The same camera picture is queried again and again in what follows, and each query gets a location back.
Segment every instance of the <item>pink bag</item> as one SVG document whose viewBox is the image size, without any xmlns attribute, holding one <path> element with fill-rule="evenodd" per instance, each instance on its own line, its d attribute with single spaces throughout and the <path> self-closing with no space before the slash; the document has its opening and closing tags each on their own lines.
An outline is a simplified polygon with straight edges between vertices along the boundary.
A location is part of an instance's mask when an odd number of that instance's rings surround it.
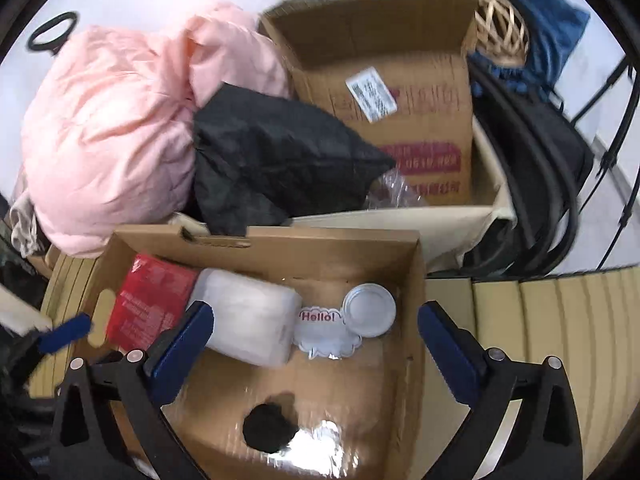
<svg viewBox="0 0 640 480">
<path fill-rule="evenodd" d="M 31 200 L 54 245 L 97 256 L 116 225 L 183 208 L 192 116 L 222 82 L 289 96 L 280 57 L 255 25 L 219 3 L 173 32 L 90 27 L 69 39 L 22 126 Z"/>
</svg>

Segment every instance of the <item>white round lid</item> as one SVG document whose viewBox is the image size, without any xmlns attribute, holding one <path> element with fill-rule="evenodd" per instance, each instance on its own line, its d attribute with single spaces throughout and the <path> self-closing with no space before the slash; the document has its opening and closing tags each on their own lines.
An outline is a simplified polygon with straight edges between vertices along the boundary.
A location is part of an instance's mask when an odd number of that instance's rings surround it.
<svg viewBox="0 0 640 480">
<path fill-rule="evenodd" d="M 377 337 L 396 319 L 396 302 L 385 287 L 363 283 L 352 288 L 342 303 L 344 323 L 362 337 Z"/>
</svg>

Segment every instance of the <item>white tissue pack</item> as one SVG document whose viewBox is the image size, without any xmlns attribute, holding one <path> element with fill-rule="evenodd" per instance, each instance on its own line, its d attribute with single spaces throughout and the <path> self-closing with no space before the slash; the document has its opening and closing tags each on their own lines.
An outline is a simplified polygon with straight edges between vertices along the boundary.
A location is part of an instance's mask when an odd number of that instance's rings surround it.
<svg viewBox="0 0 640 480">
<path fill-rule="evenodd" d="M 208 303 L 215 316 L 207 347 L 258 366 L 289 361 L 302 298 L 292 288 L 220 269 L 204 269 L 189 304 Z"/>
</svg>

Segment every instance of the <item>black oval handle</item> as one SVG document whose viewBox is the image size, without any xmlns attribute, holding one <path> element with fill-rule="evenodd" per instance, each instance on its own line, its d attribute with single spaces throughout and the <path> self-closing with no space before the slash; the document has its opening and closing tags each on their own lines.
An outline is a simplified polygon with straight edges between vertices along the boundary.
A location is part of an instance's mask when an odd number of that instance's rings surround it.
<svg viewBox="0 0 640 480">
<path fill-rule="evenodd" d="M 51 30 L 56 25 L 59 25 L 66 20 L 71 20 L 71 24 L 67 28 L 65 32 L 63 32 L 60 36 L 58 36 L 55 40 L 48 41 L 47 43 L 36 43 L 36 39 L 39 35 Z M 69 36 L 76 28 L 78 24 L 78 13 L 77 12 L 64 12 L 59 16 L 49 20 L 47 23 L 39 26 L 36 30 L 33 31 L 33 34 L 30 35 L 29 41 L 27 41 L 27 48 L 32 52 L 42 52 L 44 50 L 50 50 L 51 53 L 55 56 L 62 46 L 66 43 L 66 40 L 69 39 Z"/>
</svg>

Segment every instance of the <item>red packet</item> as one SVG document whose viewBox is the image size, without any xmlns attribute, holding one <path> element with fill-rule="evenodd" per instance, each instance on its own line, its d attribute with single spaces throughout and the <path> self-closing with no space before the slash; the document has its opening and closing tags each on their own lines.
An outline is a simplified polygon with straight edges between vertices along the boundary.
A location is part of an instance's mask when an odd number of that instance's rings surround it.
<svg viewBox="0 0 640 480">
<path fill-rule="evenodd" d="M 107 339 L 124 351 L 147 350 L 187 308 L 196 270 L 137 254 L 107 325 Z"/>
</svg>

